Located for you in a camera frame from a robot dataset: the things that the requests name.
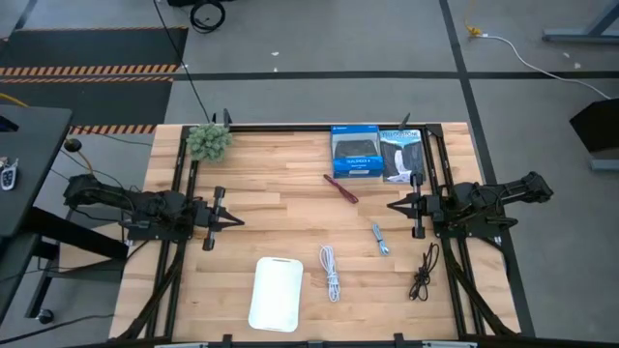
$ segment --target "coiled white cable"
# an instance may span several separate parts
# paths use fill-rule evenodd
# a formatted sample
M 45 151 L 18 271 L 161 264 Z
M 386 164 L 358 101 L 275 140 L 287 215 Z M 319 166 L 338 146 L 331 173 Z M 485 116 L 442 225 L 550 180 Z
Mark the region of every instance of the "coiled white cable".
M 380 232 L 380 228 L 378 227 L 378 224 L 375 223 L 371 227 L 371 230 L 374 231 L 376 242 L 378 242 L 378 248 L 380 248 L 380 254 L 383 256 L 389 255 L 389 248 L 385 246 L 385 241 L 383 240 L 383 234 Z
M 322 246 L 320 249 L 320 264 L 327 271 L 329 300 L 337 302 L 339 301 L 339 275 L 336 271 L 336 256 L 332 246 Z
M 572 78 L 563 78 L 563 77 L 557 76 L 557 75 L 555 75 L 555 74 L 553 74 L 553 73 L 550 73 L 550 72 L 545 72 L 545 71 L 543 71 L 542 69 L 540 69 L 540 68 L 538 68 L 538 67 L 535 67 L 535 66 L 533 66 L 533 65 L 531 65 L 531 64 L 529 64 L 529 63 L 527 63 L 527 62 L 525 62 L 525 61 L 524 61 L 524 59 L 522 59 L 522 57 L 520 57 L 520 54 L 518 54 L 518 51 L 516 50 L 516 47 L 514 46 L 514 44 L 513 44 L 513 43 L 511 43 L 511 42 L 510 42 L 509 40 L 507 40 L 507 39 L 504 39 L 504 38 L 501 38 L 501 37 L 497 37 L 497 36 L 491 36 L 491 35 L 488 35 L 488 34 L 482 34 L 482 35 L 479 35 L 479 36 L 474 36 L 473 38 L 475 38 L 475 39 L 494 39 L 494 40 L 498 40 L 498 41 L 500 41 L 500 42 L 503 42 L 503 43 L 505 43 L 505 44 L 508 44 L 508 45 L 512 48 L 512 50 L 514 51 L 514 54 L 516 55 L 516 58 L 517 58 L 517 59 L 518 59 L 518 60 L 519 60 L 522 64 L 524 64 L 525 66 L 527 66 L 527 67 L 529 67 L 529 68 L 533 69 L 534 71 L 536 71 L 536 72 L 540 72 L 540 73 L 543 73 L 543 74 L 548 75 L 548 76 L 553 77 L 553 78 L 556 78 L 556 79 L 558 79 L 559 81 L 563 81 L 563 82 L 572 82 L 572 83 L 577 83 L 577 84 L 583 85 L 583 86 L 585 86 L 585 87 L 590 88 L 591 90 L 593 90 L 594 92 L 596 92 L 597 94 L 599 94 L 600 96 L 602 96 L 604 99 L 607 99 L 607 100 L 610 100 L 610 99 L 611 99 L 611 97 L 609 97 L 607 94 L 605 94 L 604 92 L 600 91 L 599 89 L 597 89 L 597 88 L 593 87 L 592 85 L 590 85 L 590 84 L 588 84 L 588 83 L 586 83 L 586 82 L 583 82 L 583 81 L 580 81 L 580 80 L 577 80 L 577 79 L 572 79 Z

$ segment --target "gray floor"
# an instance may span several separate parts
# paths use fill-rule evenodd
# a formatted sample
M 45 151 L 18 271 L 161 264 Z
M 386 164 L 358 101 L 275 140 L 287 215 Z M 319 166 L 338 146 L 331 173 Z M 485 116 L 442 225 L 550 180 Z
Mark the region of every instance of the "gray floor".
M 0 4 L 0 37 L 10 34 L 26 2 Z M 504 43 L 469 42 L 462 26 L 468 1 L 449 3 L 467 70 L 527 71 Z M 546 27 L 586 25 L 608 1 L 477 3 L 470 22 L 509 39 L 524 59 L 541 68 L 619 70 L 619 46 L 540 40 Z M 181 10 L 169 9 L 164 1 L 160 6 L 168 25 L 189 24 Z M 228 20 L 220 31 L 208 36 L 190 31 L 186 63 L 192 73 L 256 73 L 275 68 L 278 72 L 456 70 L 436 1 L 238 0 L 225 6 Z M 39 0 L 26 23 L 27 28 L 153 25 L 159 21 L 149 0 Z M 619 96 L 617 80 L 587 82 Z M 407 112 L 411 121 L 468 121 L 457 80 L 198 81 L 195 85 L 210 112 L 227 107 L 238 123 L 397 121 Z M 536 170 L 555 191 L 547 204 L 509 209 L 520 221 L 513 236 L 537 335 L 619 342 L 614 325 L 619 300 L 613 291 L 619 285 L 619 217 L 614 212 L 619 174 L 589 171 L 588 154 L 568 124 L 599 96 L 578 85 L 550 80 L 474 80 L 472 87 L 498 180 L 511 181 Z M 189 83 L 174 82 L 165 121 L 201 120 Z M 148 148 L 96 135 L 80 139 L 97 169 L 126 187 L 141 187 Z M 62 155 L 54 168 L 64 175 L 82 172 Z M 60 198 L 64 185 L 64 179 L 50 174 L 37 204 L 64 216 Z M 29 275 L 24 280 L 0 337 L 41 327 L 22 319 L 36 279 Z M 45 306 L 56 312 L 58 322 L 107 314 L 114 309 L 117 290 L 115 283 L 58 280 Z M 103 341 L 108 327 L 109 320 L 85 322 L 12 346 Z

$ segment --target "wooden tabletop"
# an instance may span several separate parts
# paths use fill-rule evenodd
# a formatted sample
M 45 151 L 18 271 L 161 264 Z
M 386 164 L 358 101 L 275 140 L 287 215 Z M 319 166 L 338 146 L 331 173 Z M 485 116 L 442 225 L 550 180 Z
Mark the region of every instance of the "wooden tabletop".
M 465 123 L 442 124 L 454 181 L 481 181 Z M 145 190 L 170 189 L 182 126 L 158 126 Z M 426 302 L 408 299 L 413 275 L 431 242 L 411 238 L 413 220 L 386 207 L 411 191 L 382 178 L 340 180 L 359 197 L 352 205 L 322 175 L 332 172 L 330 134 L 325 131 L 234 133 L 222 163 L 201 163 L 196 196 L 210 199 L 214 186 L 227 189 L 223 205 L 245 226 L 218 233 L 213 251 L 202 250 L 204 230 L 188 244 L 174 328 L 175 341 L 455 339 L 456 325 L 442 255 L 431 274 Z M 438 157 L 432 139 L 433 153 Z M 189 175 L 185 161 L 181 191 Z M 423 189 L 430 192 L 426 184 Z M 381 256 L 371 232 L 378 223 L 389 256 Z M 318 252 L 333 246 L 341 300 L 331 303 Z M 468 241 L 477 287 L 504 323 L 519 331 L 512 294 L 499 251 Z M 151 242 L 127 264 L 110 336 L 124 331 L 153 290 L 160 250 Z M 299 327 L 294 333 L 252 329 L 248 323 L 256 262 L 263 256 L 300 260 L 304 265 Z M 469 302 L 460 290 L 467 329 L 473 331 Z M 162 333 L 167 299 L 160 307 Z

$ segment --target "succulent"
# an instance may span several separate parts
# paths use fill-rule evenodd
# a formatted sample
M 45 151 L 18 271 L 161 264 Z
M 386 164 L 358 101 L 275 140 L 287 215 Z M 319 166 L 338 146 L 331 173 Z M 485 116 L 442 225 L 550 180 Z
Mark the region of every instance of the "succulent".
M 229 129 L 213 123 L 192 127 L 187 138 L 192 160 L 221 161 L 225 148 L 231 143 Z

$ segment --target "orange striped tape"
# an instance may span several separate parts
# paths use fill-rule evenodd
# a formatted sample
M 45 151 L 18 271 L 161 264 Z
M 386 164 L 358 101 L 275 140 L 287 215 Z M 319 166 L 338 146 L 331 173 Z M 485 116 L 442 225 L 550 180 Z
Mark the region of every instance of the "orange striped tape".
M 90 66 L 90 67 L 10 67 L 0 68 L 0 76 L 72 76 L 123 73 L 174 73 L 176 64 Z
M 16 30 L 18 32 L 29 32 L 29 31 L 95 31 L 95 30 L 158 30 L 163 29 L 163 27 L 115 27 L 115 28 L 26 28 Z M 187 29 L 184 25 L 179 26 L 171 26 L 167 27 L 167 29 Z
M 151 134 L 157 125 L 71 126 L 69 134 Z
M 141 82 L 141 81 L 168 81 L 173 82 L 172 77 L 149 76 L 149 77 L 90 77 L 90 78 L 6 78 L 0 79 L 0 83 L 90 83 L 90 82 Z

